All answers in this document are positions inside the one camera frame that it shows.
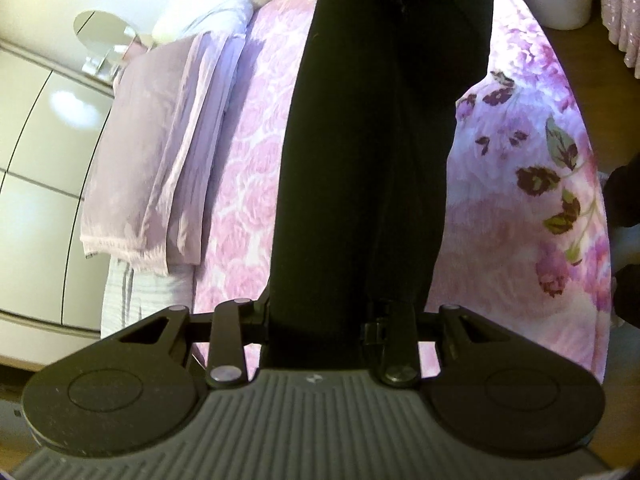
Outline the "black zip jacket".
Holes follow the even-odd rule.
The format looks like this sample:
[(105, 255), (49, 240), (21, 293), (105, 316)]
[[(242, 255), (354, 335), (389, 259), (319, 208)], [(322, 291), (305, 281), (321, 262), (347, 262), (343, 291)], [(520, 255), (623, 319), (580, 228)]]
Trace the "black zip jacket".
[(372, 366), (364, 329), (426, 305), (456, 104), (494, 0), (317, 0), (288, 114), (263, 367)]

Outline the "striped white duvet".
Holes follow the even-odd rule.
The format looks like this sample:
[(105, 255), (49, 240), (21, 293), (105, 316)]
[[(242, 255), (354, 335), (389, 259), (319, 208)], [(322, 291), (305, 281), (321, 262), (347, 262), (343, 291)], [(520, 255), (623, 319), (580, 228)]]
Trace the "striped white duvet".
[(172, 306), (194, 305), (195, 266), (170, 266), (167, 275), (134, 270), (110, 259), (103, 294), (100, 335), (104, 339)]

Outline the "pink rose bed sheet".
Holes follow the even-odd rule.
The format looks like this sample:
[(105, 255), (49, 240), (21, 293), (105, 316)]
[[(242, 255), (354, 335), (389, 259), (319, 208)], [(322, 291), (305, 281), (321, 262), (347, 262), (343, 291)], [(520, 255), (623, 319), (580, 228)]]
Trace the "pink rose bed sheet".
[[(265, 287), (284, 129), (317, 0), (264, 0), (216, 148), (194, 309)], [(452, 302), (605, 373), (611, 259), (589, 136), (523, 0), (494, 0), (486, 77), (457, 104), (427, 309)]]

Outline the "lilac pillow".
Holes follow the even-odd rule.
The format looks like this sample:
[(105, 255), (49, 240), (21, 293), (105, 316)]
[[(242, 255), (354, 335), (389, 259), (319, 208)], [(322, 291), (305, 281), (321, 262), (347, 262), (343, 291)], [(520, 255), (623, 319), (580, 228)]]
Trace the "lilac pillow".
[(125, 64), (85, 186), (80, 241), (138, 271), (201, 261), (210, 174), (249, 2), (203, 14)]

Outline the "pink curtain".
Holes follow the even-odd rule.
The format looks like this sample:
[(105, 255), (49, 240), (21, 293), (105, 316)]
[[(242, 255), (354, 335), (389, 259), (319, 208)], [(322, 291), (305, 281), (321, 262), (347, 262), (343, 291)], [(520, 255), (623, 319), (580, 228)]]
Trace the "pink curtain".
[(639, 0), (601, 0), (608, 40), (624, 55), (624, 64), (639, 78)]

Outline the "white wardrobe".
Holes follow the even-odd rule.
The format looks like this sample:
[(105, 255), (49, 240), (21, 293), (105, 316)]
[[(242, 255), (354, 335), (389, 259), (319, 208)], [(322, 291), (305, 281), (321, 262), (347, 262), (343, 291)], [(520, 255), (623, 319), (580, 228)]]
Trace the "white wardrobe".
[(44, 366), (100, 336), (108, 259), (79, 217), (111, 90), (1, 45), (1, 361)]

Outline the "round mirror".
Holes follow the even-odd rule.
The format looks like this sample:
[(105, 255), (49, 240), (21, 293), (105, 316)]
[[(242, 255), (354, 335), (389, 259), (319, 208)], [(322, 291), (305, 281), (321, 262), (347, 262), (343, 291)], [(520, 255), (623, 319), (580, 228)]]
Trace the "round mirror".
[(115, 14), (82, 11), (73, 22), (76, 38), (91, 52), (107, 56), (124, 55), (138, 38), (136, 31)]

